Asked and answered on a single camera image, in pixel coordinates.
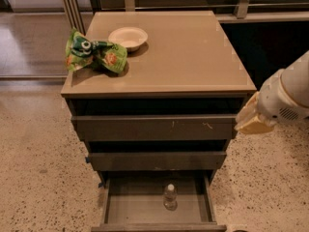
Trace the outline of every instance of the bowl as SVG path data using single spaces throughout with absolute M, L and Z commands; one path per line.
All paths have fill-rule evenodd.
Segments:
M 138 50 L 139 47 L 147 40 L 147 33 L 137 27 L 122 27 L 113 31 L 108 41 L 114 44 L 120 44 L 126 48 L 128 52 Z

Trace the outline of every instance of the bottle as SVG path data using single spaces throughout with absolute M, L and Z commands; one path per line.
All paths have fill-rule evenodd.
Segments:
M 169 211 L 175 211 L 177 209 L 177 191 L 173 184 L 169 184 L 165 187 L 163 193 L 163 204 Z

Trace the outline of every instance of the tabletop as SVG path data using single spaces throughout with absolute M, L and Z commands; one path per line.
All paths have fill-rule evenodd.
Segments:
M 70 72 L 63 97 L 256 91 L 212 11 L 96 13 L 86 37 L 107 41 L 122 27 L 148 34 L 147 42 L 128 54 L 124 72 Z

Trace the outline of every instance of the green chip bag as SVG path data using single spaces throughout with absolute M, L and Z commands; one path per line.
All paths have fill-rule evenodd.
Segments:
M 126 65 L 126 57 L 126 48 L 117 43 L 90 42 L 75 28 L 71 30 L 66 45 L 66 66 L 69 71 L 89 67 L 121 73 Z

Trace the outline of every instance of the floor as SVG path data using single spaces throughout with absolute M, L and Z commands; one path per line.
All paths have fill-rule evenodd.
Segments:
M 86 28 L 92 15 L 83 15 Z M 66 74 L 63 14 L 0 14 L 0 75 Z M 98 226 L 103 188 L 60 96 L 62 81 L 0 82 L 0 231 Z M 309 121 L 238 134 L 211 183 L 228 232 L 307 232 Z

